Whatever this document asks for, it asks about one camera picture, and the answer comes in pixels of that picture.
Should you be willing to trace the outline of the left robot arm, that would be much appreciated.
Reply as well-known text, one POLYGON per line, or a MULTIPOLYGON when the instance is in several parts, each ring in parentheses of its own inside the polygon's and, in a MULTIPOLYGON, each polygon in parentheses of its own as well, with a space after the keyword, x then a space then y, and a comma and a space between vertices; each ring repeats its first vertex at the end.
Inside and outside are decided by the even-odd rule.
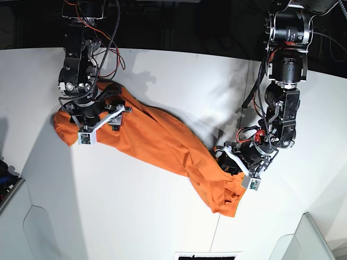
POLYGON ((258 179, 279 149, 294 144, 300 105, 299 82, 307 80, 308 52, 316 31, 313 18, 323 16, 342 1, 273 1, 265 16, 265 55, 256 82, 242 104, 250 102, 259 124, 239 129, 234 142, 215 147, 217 162, 231 174, 258 179))

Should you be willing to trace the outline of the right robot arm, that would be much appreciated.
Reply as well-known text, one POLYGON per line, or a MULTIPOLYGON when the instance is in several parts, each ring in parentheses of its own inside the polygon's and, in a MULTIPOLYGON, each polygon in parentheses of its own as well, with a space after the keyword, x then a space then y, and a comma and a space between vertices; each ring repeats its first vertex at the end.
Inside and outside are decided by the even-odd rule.
POLYGON ((132 109, 118 98, 121 85, 101 75, 109 53, 124 64, 114 42, 115 33, 97 27, 107 17, 110 7, 119 8, 118 1, 64 1, 62 17, 69 20, 65 35, 65 59, 58 78, 59 103, 77 125, 78 136, 86 141, 103 125, 119 131, 123 114, 132 109))

